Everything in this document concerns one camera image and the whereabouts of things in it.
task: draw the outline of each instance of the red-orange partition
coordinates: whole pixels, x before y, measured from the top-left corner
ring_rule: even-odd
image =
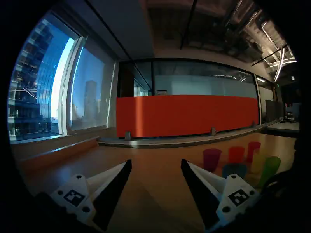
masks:
[[[236,96],[173,95],[117,98],[117,135],[203,134],[258,124],[258,100]]]

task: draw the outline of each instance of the black cable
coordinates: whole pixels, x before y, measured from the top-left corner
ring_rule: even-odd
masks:
[[[113,31],[110,29],[110,27],[108,26],[108,24],[104,21],[104,19],[102,18],[102,16],[97,12],[97,10],[95,9],[95,7],[93,7],[93,5],[88,1],[88,0],[84,0],[85,3],[89,6],[89,8],[91,8],[91,10],[95,13],[95,15],[97,16],[97,18],[102,22],[102,24],[105,26],[105,28],[109,31],[109,33],[112,35],[112,37],[116,40],[116,42],[118,43],[118,45],[121,47],[121,49],[124,51],[124,53],[127,55],[127,57],[130,59],[130,61],[132,62],[132,64],[134,65],[135,69],[137,70],[137,72],[140,74],[140,76],[143,78],[143,80],[145,81],[145,83],[147,84],[147,86],[149,87],[150,90],[152,90],[152,88],[150,87],[150,85],[148,84],[148,82],[145,80],[145,78],[143,77],[142,73],[140,72],[140,70],[138,69],[138,67],[136,66],[136,63],[134,62],[134,60],[131,58],[131,56],[129,55],[129,53],[126,51],[126,49],[123,47],[123,45],[121,44],[121,42],[118,40],[118,38],[116,37],[116,35],[113,33]]]
[[[190,23],[191,23],[194,11],[196,9],[196,5],[197,5],[197,0],[193,0],[192,7],[191,7],[191,10],[190,10],[190,14],[189,14],[189,18],[188,18],[188,22],[187,22],[187,26],[186,26],[186,30],[185,30],[185,34],[182,37],[182,42],[180,43],[179,49],[182,49],[183,44],[185,42],[186,36],[188,34],[188,31],[189,31]]]

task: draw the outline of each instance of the glass wall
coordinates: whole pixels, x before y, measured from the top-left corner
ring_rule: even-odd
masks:
[[[220,95],[257,98],[252,74],[218,64],[155,61],[155,95]]]
[[[275,86],[272,82],[256,75],[261,102],[261,123],[267,122],[266,101],[277,101]]]
[[[91,38],[79,55],[71,96],[71,130],[106,125],[114,60]]]
[[[152,95],[151,62],[123,62],[119,66],[118,96],[138,97]]]
[[[48,14],[25,42],[8,96],[10,140],[58,135],[58,97],[66,61],[78,38]]]

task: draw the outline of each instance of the red cup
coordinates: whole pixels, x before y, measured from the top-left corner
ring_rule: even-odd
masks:
[[[233,146],[229,149],[229,163],[241,163],[244,159],[245,148],[242,146]]]
[[[209,172],[214,172],[217,168],[222,151],[219,149],[206,149],[203,151],[203,167]]]
[[[255,149],[259,149],[260,146],[261,146],[260,142],[250,142],[248,144],[248,151],[247,151],[247,158],[246,158],[247,162],[252,162],[253,161],[254,150]]]

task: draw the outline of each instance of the skyscraper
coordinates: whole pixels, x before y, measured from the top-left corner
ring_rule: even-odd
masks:
[[[97,83],[93,80],[85,83],[84,120],[89,121],[97,119],[96,88]]]
[[[69,36],[43,19],[25,42],[10,84],[11,140],[58,134],[51,132],[51,95],[58,62],[68,39]]]

